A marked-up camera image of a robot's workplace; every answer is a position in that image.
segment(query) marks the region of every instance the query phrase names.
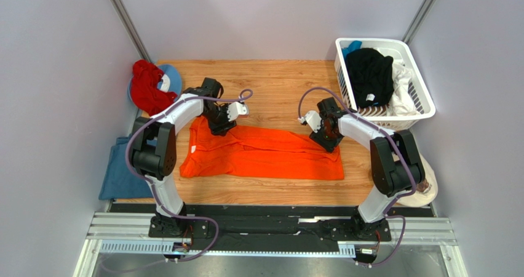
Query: white laundry basket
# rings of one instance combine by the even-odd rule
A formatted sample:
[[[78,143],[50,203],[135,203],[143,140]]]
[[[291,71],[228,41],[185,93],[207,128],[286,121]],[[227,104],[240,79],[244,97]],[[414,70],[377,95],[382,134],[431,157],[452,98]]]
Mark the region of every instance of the white laundry basket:
[[[419,115],[414,116],[386,116],[384,107],[373,107],[360,109],[355,103],[351,80],[347,75],[345,58],[342,56],[342,48],[346,48],[353,41],[361,41],[361,48],[374,48],[384,56],[391,56],[394,60],[403,60],[407,68],[414,71],[414,76],[409,83],[409,94],[415,103]],[[410,48],[402,41],[392,39],[373,38],[339,38],[336,40],[335,70],[337,72],[340,93],[346,105],[366,117],[369,121],[393,130],[408,129],[420,119],[430,118],[435,115],[435,105],[427,91],[426,84],[416,66]]]

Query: teal cloth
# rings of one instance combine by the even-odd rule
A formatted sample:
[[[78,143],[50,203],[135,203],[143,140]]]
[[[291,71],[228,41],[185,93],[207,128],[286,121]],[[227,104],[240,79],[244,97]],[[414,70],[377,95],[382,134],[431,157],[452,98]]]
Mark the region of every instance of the teal cloth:
[[[346,60],[346,56],[348,54],[350,54],[351,52],[355,51],[355,50],[358,50],[362,47],[362,41],[353,41],[351,42],[351,44],[349,46],[347,46],[346,48],[342,48],[342,58],[344,58],[344,60]]]
[[[131,174],[125,165],[125,148],[128,141],[129,137],[119,137],[111,147],[108,168],[98,195],[100,200],[153,197],[148,184]]]

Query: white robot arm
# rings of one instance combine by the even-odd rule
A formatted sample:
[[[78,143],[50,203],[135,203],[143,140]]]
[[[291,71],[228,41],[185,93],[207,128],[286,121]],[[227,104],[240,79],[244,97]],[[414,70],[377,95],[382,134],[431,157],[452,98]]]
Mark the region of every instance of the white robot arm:
[[[172,172],[177,161],[176,136],[193,118],[200,115],[208,120],[213,135],[225,135],[236,126],[235,120],[247,116],[249,110],[242,102],[217,105],[214,100],[223,92],[218,81],[205,78],[201,87],[184,91],[180,98],[163,112],[151,118],[138,118],[133,125],[133,132],[139,130],[150,120],[155,122],[141,131],[130,149],[131,165],[145,176],[153,196],[159,203],[157,212],[170,217],[180,214],[184,202],[177,192]]]
[[[302,124],[309,125],[313,130],[309,136],[311,139],[329,152],[335,149],[343,137],[354,139],[370,150],[375,185],[352,218],[354,234],[360,238],[369,237],[384,220],[384,214],[398,196],[412,190],[405,167],[400,161],[394,161],[389,138],[400,150],[415,184],[424,180],[424,168],[415,140],[407,130],[395,132],[363,120],[357,113],[347,113],[338,107],[334,98],[322,100],[317,107],[319,112],[309,111],[300,119]]]

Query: metal floor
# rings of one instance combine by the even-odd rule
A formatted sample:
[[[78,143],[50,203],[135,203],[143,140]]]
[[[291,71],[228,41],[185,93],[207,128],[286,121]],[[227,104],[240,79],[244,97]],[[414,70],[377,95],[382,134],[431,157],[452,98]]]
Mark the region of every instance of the metal floor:
[[[381,245],[379,258],[385,258],[392,247]],[[112,270],[127,270],[162,259],[159,255],[100,255]],[[353,260],[309,257],[201,257],[188,263],[162,263],[143,271],[114,275],[95,270],[93,276],[190,276],[190,277],[443,277],[448,276],[438,246],[401,246],[386,265],[378,268],[355,266]]]

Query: orange cloth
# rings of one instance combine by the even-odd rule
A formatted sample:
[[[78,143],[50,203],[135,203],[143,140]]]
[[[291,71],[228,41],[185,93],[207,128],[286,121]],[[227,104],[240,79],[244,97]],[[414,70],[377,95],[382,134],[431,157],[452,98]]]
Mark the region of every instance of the orange cloth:
[[[236,126],[214,136],[204,117],[191,125],[189,153],[182,177],[231,174],[239,177],[342,180],[340,151],[327,153],[305,135],[251,126]]]

